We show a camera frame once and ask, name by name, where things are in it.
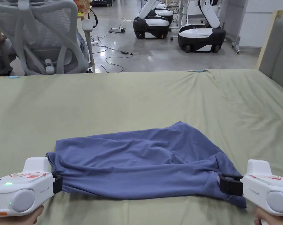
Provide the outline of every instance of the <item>wooden frame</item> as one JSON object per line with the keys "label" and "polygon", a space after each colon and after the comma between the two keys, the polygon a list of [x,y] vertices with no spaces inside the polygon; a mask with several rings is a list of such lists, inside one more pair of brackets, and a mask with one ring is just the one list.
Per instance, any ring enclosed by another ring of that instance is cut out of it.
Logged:
{"label": "wooden frame", "polygon": [[283,16],[283,10],[275,10],[275,11],[273,12],[273,17],[272,17],[271,22],[270,22],[269,32],[268,32],[268,34],[267,34],[267,36],[266,36],[266,37],[267,37],[267,40],[266,40],[264,46],[262,47],[261,52],[260,52],[260,55],[259,55],[259,58],[258,58],[257,70],[259,70],[260,65],[261,65],[261,62],[262,62],[262,59],[263,59],[263,57],[264,57],[265,49],[266,49],[266,46],[267,46],[267,44],[268,44],[268,40],[269,40],[269,37],[270,37],[270,34],[271,34],[271,30],[272,30],[273,27],[274,27],[274,24],[275,24],[276,19],[277,19],[278,17],[280,17],[280,16]]}

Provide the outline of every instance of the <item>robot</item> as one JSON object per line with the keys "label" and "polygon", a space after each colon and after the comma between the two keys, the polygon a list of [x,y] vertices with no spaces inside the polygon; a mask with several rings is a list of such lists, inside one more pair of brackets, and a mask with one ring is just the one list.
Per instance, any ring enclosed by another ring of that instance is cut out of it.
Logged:
{"label": "robot", "polygon": [[208,24],[185,25],[179,29],[178,43],[185,52],[213,52],[218,53],[225,41],[226,31],[220,28],[220,22],[212,6],[218,0],[196,0]]}
{"label": "robot", "polygon": [[0,217],[30,214],[62,191],[62,177],[49,172],[46,157],[33,157],[25,162],[21,173],[0,178]]}
{"label": "robot", "polygon": [[157,9],[157,8],[166,8],[166,4],[162,3],[161,1],[154,6],[152,9]]}
{"label": "robot", "polygon": [[244,176],[219,174],[218,183],[221,192],[243,196],[269,214],[283,216],[283,177],[273,175],[268,162],[251,159]]}
{"label": "robot", "polygon": [[157,15],[149,15],[152,8],[156,8],[159,0],[148,0],[141,9],[139,16],[133,21],[133,30],[138,39],[147,37],[165,39],[170,23],[167,18]]}
{"label": "robot", "polygon": [[174,13],[165,7],[161,7],[152,9],[148,16],[162,16],[168,20],[169,24],[171,24],[174,18]]}

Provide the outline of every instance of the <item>black clamp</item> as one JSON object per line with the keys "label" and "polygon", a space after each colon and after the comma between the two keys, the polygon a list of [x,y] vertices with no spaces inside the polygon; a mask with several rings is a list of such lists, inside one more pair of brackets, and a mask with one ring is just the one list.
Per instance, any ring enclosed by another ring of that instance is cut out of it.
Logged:
{"label": "black clamp", "polygon": [[243,176],[236,176],[231,174],[219,174],[219,189],[221,192],[228,195],[242,196],[243,183],[240,179]]}
{"label": "black clamp", "polygon": [[55,179],[53,183],[53,193],[57,194],[62,191],[62,176],[59,175],[58,172],[52,172],[53,178]]}

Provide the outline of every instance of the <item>finger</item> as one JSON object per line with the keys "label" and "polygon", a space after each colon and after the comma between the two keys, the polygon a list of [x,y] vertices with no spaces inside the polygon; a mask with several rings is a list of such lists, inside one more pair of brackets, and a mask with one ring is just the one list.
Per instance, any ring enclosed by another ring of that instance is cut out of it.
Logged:
{"label": "finger", "polygon": [[270,215],[268,212],[264,211],[263,209],[257,207],[255,212],[255,217],[258,219],[263,219],[267,221],[268,224],[275,224],[276,217],[273,215]]}
{"label": "finger", "polygon": [[30,221],[31,223],[34,223],[37,217],[39,217],[42,214],[43,210],[44,210],[44,206],[41,205],[36,210],[34,210],[31,214],[28,215],[28,221]]}
{"label": "finger", "polygon": [[260,225],[259,220],[255,220],[255,225]]}

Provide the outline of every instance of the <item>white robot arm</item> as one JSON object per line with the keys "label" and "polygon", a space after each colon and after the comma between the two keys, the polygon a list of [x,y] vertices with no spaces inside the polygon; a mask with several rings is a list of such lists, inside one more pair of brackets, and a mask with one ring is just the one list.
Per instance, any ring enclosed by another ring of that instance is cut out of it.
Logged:
{"label": "white robot arm", "polygon": [[243,195],[269,214],[283,216],[283,177],[273,175],[268,162],[249,160],[243,177],[219,174],[218,181],[222,192]]}
{"label": "white robot arm", "polygon": [[33,157],[21,173],[0,178],[0,217],[30,214],[62,191],[62,177],[49,168],[46,157]]}
{"label": "white robot arm", "polygon": [[212,5],[217,3],[217,0],[196,0],[196,5],[199,6],[206,20],[212,28],[218,28],[220,25],[219,19],[215,14]]}
{"label": "white robot arm", "polygon": [[141,9],[139,13],[139,18],[144,19],[149,14],[151,9],[155,8],[158,5],[158,3],[159,0],[148,0]]}

